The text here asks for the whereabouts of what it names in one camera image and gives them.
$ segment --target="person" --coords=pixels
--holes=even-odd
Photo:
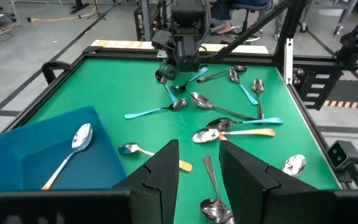
[[[214,35],[223,35],[231,33],[230,10],[231,4],[246,4],[249,6],[263,6],[269,0],[217,0],[211,8],[211,17],[224,22],[224,28],[211,33]]]
[[[278,0],[277,4],[280,4],[281,2],[283,2],[283,0]],[[260,11],[259,16],[258,16],[258,21],[260,19],[262,19],[263,17],[265,17],[267,15],[267,13],[269,13],[268,10]],[[281,29],[283,27],[283,23],[284,23],[286,14],[287,14],[287,9],[285,9],[282,13],[280,13],[276,17],[276,23],[275,23],[274,33],[273,33],[273,38],[275,40],[278,40],[278,38],[280,38],[280,33],[281,33]]]

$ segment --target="concrete floor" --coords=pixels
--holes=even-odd
[[[111,1],[100,1],[103,5],[100,11],[107,11]],[[11,31],[14,34],[9,40],[0,43],[0,102],[9,96],[17,87],[23,84],[32,76],[41,65],[50,60],[78,34],[91,25],[95,19],[81,19],[64,22],[38,22],[29,23],[26,17],[56,18],[70,16],[69,5],[56,4],[29,4],[17,3],[17,11],[22,18],[20,27]],[[117,6],[106,15],[106,21],[99,21],[72,47],[70,47],[58,59],[65,62],[74,61],[81,51],[96,39],[109,40],[136,40],[133,21],[135,6]],[[86,14],[92,10],[91,6],[81,11]],[[234,22],[242,23],[243,12],[235,12]],[[251,14],[250,20],[254,20],[256,14]],[[341,47],[340,36],[333,36],[336,27],[337,17],[317,16],[309,21],[310,31],[321,39],[329,48],[337,50]],[[342,34],[349,32],[358,23],[358,14],[355,13],[348,20]],[[269,52],[273,52],[276,41],[273,40],[274,21],[264,27],[264,37],[255,45],[267,46]],[[208,37],[207,42],[219,43],[221,38]],[[309,34],[296,33],[294,39],[295,53],[298,55],[329,55]],[[346,73],[343,79],[355,80],[356,78]],[[0,104],[2,110],[21,111],[23,110],[45,87],[47,86],[42,76],[35,78],[8,104]],[[358,128],[358,109],[324,107],[320,111],[310,111],[318,126],[342,126]],[[8,125],[14,117],[0,116],[0,131]],[[328,144],[337,139],[352,141],[358,148],[358,133],[323,133]]]

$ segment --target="green tabletop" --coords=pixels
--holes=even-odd
[[[209,223],[200,213],[200,202],[217,196],[203,165],[203,156],[211,156],[224,202],[229,205],[220,175],[219,141],[196,144],[191,141],[191,136],[216,118],[238,119],[197,107],[190,99],[190,92],[197,91],[216,106],[248,116],[256,117],[257,107],[252,106],[240,86],[230,82],[225,75],[209,82],[190,83],[186,92],[176,93],[178,98],[188,98],[186,108],[180,111],[164,111],[125,120],[126,113],[170,104],[163,85],[158,84],[154,78],[159,65],[158,62],[135,60],[86,60],[36,112],[29,123],[90,105],[96,108],[115,148],[126,142],[137,142],[145,150],[157,152],[169,140],[178,139],[180,159],[192,163],[193,171],[180,171],[175,223]],[[254,66],[247,68],[248,71],[241,75],[241,83],[252,92],[250,84],[253,79],[261,78],[265,83],[265,91],[261,96],[264,115],[266,118],[280,117],[284,124],[238,124],[231,127],[231,130],[271,127],[276,136],[226,136],[228,140],[278,168],[290,156],[303,154],[308,163],[299,179],[318,189],[338,189],[321,149],[277,69]],[[209,65],[208,74],[225,69],[227,65]],[[193,73],[181,74],[174,83],[182,84],[192,75]],[[148,158],[145,154],[120,156],[127,174],[135,171]]]

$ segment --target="silver spoon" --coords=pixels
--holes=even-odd
[[[225,131],[230,128],[233,124],[283,124],[283,120],[280,118],[266,118],[266,119],[255,119],[254,121],[233,121],[229,118],[218,118],[206,125],[206,128],[215,128],[220,131]]]
[[[297,154],[287,159],[282,167],[282,171],[290,176],[298,177],[306,167],[304,155]]]
[[[233,213],[223,203],[211,158],[209,156],[204,156],[203,161],[214,185],[216,194],[218,195],[218,200],[214,198],[203,200],[200,204],[201,213],[214,223],[226,223],[231,217],[233,217]]]
[[[271,128],[260,128],[260,129],[252,129],[252,130],[243,130],[243,131],[219,131],[214,128],[203,128],[196,133],[194,133],[191,140],[195,143],[204,143],[210,142],[219,137],[220,134],[256,134],[263,136],[275,136],[275,132]]]
[[[133,113],[133,114],[125,114],[124,117],[125,119],[132,119],[132,118],[137,118],[139,116],[143,116],[149,113],[154,113],[160,110],[179,110],[181,108],[183,108],[187,103],[187,99],[186,98],[182,98],[179,100],[176,100],[175,102],[171,103],[169,106],[166,107],[162,107],[162,108],[157,108],[157,109],[152,109],[149,111],[144,111],[144,112],[140,112],[140,113]]]
[[[178,100],[175,95],[171,92],[171,90],[168,88],[167,84],[165,84],[167,82],[167,79],[158,71],[155,72],[155,79],[157,79],[157,81],[161,84],[164,85],[165,89],[167,90],[169,97],[172,100],[172,103],[175,102],[176,100]]]
[[[73,152],[70,153],[66,159],[60,164],[59,168],[53,173],[53,175],[49,178],[48,182],[41,188],[41,190],[48,190],[52,186],[53,182],[62,171],[64,166],[67,164],[68,160],[74,156],[77,152],[81,152],[85,150],[91,140],[92,140],[92,125],[91,123],[83,124],[79,130],[75,133],[74,138],[71,142],[71,147],[73,148]]]
[[[258,95],[258,119],[263,119],[264,113],[262,112],[262,105],[260,102],[260,94],[265,90],[263,81],[259,78],[255,79],[252,82],[252,90]]]
[[[146,155],[154,156],[154,153],[142,149],[137,143],[134,142],[121,145],[120,147],[118,147],[118,151],[120,154],[132,154],[135,152],[143,152]],[[191,163],[189,162],[179,160],[179,168],[181,168],[186,172],[190,172],[193,169],[193,165],[191,165]]]
[[[229,78],[230,78],[230,81],[234,82],[234,83],[238,83],[240,84],[240,87],[242,89],[242,91],[246,94],[248,100],[253,104],[253,105],[257,105],[258,104],[258,101],[255,100],[254,97],[251,96],[251,94],[246,90],[246,88],[240,83],[240,76],[239,74],[231,69],[229,71]]]
[[[237,72],[245,72],[245,71],[247,71],[247,68],[245,68],[242,65],[232,65],[228,69],[226,69],[225,71],[221,71],[221,72],[218,72],[218,73],[215,73],[215,74],[212,74],[212,75],[208,75],[207,77],[199,78],[199,79],[197,79],[197,82],[198,83],[205,82],[205,81],[210,80],[212,78],[218,77],[218,76],[220,76],[220,75],[222,75],[222,74],[224,74],[226,72],[229,72],[230,70],[235,70]]]
[[[191,92],[190,95],[191,95],[191,99],[193,100],[193,102],[200,108],[207,109],[207,110],[217,109],[217,110],[223,111],[225,113],[231,114],[233,116],[236,116],[238,118],[244,119],[246,121],[252,121],[255,119],[255,118],[250,118],[248,116],[238,114],[238,113],[235,113],[232,111],[228,111],[228,110],[220,108],[218,106],[213,106],[211,104],[211,102],[207,99],[207,97],[205,97],[197,92]]]
[[[187,82],[185,82],[185,84],[183,85],[173,85],[172,88],[176,91],[186,91],[186,85],[189,82],[192,82],[193,80],[195,80],[196,78],[204,75],[206,72],[208,71],[207,67],[203,67],[193,78],[189,79]]]

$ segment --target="blue tray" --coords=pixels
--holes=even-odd
[[[93,107],[80,108],[0,135],[0,192],[40,190],[66,156],[82,124],[91,123],[89,146],[75,154],[51,189],[109,189],[126,178]]]

